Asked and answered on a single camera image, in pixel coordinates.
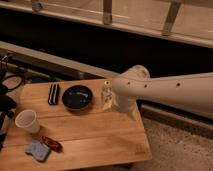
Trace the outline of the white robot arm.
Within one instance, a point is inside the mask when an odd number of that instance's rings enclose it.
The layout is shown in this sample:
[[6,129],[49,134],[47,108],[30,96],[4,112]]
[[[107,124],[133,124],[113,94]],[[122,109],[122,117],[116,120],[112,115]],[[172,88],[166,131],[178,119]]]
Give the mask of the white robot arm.
[[213,72],[151,78],[136,65],[114,77],[111,86],[114,105],[125,112],[142,99],[213,119]]

